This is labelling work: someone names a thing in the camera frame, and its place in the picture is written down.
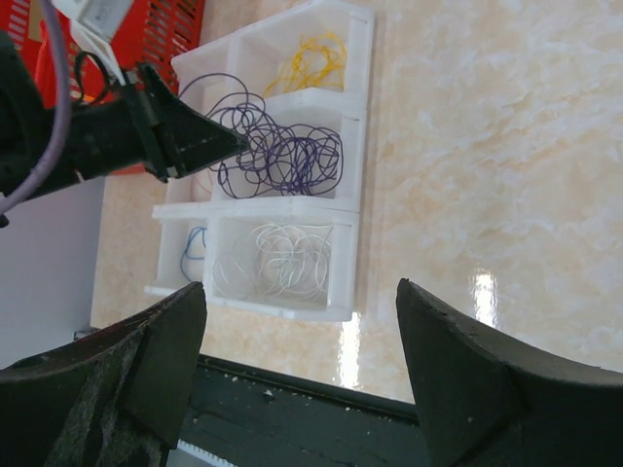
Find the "white plastic organizer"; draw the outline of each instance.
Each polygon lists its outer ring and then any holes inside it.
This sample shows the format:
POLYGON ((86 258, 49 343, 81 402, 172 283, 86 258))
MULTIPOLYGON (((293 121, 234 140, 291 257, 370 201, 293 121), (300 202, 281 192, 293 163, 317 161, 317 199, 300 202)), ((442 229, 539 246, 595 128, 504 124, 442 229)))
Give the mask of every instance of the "white plastic organizer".
MULTIPOLYGON (((163 233, 158 277, 146 292, 168 295, 185 285, 180 257, 192 228, 207 226, 204 261, 193 261, 187 275, 202 280, 209 304, 292 319, 350 320, 373 32, 370 9, 312 0, 173 59, 181 90, 202 75, 229 73, 261 95, 302 40, 335 34, 347 49, 344 89, 277 93, 266 98, 266 110, 281 126, 336 131, 344 166, 337 187, 320 196, 243 198, 251 187, 241 172, 230 174, 239 198, 230 198, 210 170, 171 181, 165 204, 154 207, 163 233)), ((196 81, 181 98, 206 114, 238 90, 235 80, 214 77, 196 81)))

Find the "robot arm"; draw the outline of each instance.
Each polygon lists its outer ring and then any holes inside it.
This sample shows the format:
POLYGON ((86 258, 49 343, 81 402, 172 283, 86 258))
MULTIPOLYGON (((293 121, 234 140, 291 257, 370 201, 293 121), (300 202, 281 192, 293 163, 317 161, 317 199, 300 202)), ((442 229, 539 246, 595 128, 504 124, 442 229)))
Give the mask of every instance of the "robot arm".
MULTIPOLYGON (((29 197, 36 198, 143 162, 162 182, 182 178, 243 152, 247 142, 182 103, 148 64, 142 84, 113 86, 115 99, 74 105, 58 163, 29 197)), ((52 134, 54 109, 39 91, 13 42, 0 31, 0 193, 12 193, 41 158, 52 134)), ((0 219, 0 227, 8 222, 0 219)))

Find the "gray wall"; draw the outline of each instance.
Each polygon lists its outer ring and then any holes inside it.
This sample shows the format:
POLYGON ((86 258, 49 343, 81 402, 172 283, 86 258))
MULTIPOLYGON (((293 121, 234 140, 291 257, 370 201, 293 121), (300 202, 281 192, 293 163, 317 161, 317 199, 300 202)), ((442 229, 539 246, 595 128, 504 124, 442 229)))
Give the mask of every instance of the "gray wall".
POLYGON ((0 368, 89 326, 104 180, 26 202, 0 229, 0 368))

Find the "blue wire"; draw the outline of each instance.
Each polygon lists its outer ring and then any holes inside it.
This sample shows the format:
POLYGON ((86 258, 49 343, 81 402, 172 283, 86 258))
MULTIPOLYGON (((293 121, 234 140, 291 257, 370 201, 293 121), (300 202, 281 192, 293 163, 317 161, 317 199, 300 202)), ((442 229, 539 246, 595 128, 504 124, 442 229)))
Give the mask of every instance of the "blue wire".
POLYGON ((184 263, 185 263, 185 260, 203 261, 205 259, 205 256, 191 256, 189 254, 189 251, 191 249, 191 246, 193 246, 193 242, 195 241, 195 238, 197 238, 197 235, 199 234, 202 235, 203 249, 205 249, 205 231, 206 230, 207 228, 205 227, 194 227, 191 229, 191 231, 188 233, 188 239, 186 240, 186 248, 184 248, 184 252, 182 253, 182 256, 180 256, 179 258, 179 270, 182 272, 182 275, 186 277, 186 280, 188 280, 189 282, 193 282, 193 279, 191 279, 186 273, 186 271, 184 270, 184 263))

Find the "storage compartment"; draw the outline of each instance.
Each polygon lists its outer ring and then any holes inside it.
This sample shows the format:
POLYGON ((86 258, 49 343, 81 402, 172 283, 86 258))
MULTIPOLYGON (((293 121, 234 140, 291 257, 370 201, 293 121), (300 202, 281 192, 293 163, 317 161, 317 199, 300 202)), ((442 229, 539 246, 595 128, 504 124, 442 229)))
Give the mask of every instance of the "storage compartment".
POLYGON ((326 99, 326 94, 318 90, 268 99, 267 111, 278 125, 291 126, 297 137, 317 140, 315 150, 319 156, 312 158, 308 153, 310 147, 302 145, 296 150, 296 158, 272 160, 270 169, 258 173, 240 168, 252 161, 250 155, 231 159, 224 162, 227 170, 221 168, 220 175, 212 177, 221 183, 214 184, 211 199, 219 202, 253 197, 254 202, 262 204, 258 198, 301 197, 303 192, 334 200, 327 203, 327 207, 358 212, 365 155, 365 112, 336 108, 326 99), (267 179, 270 183, 258 183, 267 179), (292 187, 291 193, 287 191, 289 187, 292 187))
POLYGON ((207 300, 295 319, 352 315, 358 215, 326 209, 216 210, 207 300))
POLYGON ((162 219, 163 230, 158 275, 150 295, 167 297, 191 281, 202 281, 207 244, 206 221, 202 219, 162 219))
MULTIPOLYGON (((303 43, 332 34, 347 50, 340 73, 344 89, 326 88, 367 96, 373 32, 374 17, 368 9, 336 0, 310 2, 243 28, 235 45, 232 71, 251 92, 265 95, 267 87, 279 76, 282 65, 303 43)), ((324 39, 322 44, 336 56, 341 55, 341 45, 337 41, 324 39)), ((322 69, 326 61, 322 54, 308 54, 308 57, 311 69, 322 69)), ((340 74, 332 73, 326 82, 335 84, 340 74)), ((277 86, 271 95, 279 93, 277 86)))

